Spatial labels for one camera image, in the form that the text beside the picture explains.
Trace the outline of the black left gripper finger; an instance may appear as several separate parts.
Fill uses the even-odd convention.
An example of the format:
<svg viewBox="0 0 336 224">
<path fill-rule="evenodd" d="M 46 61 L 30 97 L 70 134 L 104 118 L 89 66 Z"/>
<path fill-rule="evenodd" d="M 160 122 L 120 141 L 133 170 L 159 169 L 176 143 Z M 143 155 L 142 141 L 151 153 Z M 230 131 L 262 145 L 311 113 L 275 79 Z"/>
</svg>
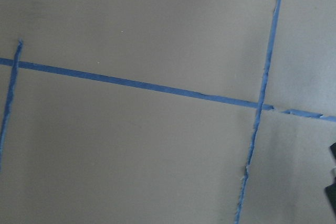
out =
<svg viewBox="0 0 336 224">
<path fill-rule="evenodd" d="M 331 152 L 331 155 L 335 161 L 335 143 L 333 143 L 331 146 L 330 146 L 330 152 Z M 333 182 L 331 185 L 327 186 L 325 189 L 324 189 L 324 192 L 327 196 L 327 199 L 329 201 L 329 204 L 332 208 L 332 210 L 335 210 L 335 167 L 331 170 L 331 175 L 332 175 L 332 178 L 333 178 Z"/>
</svg>

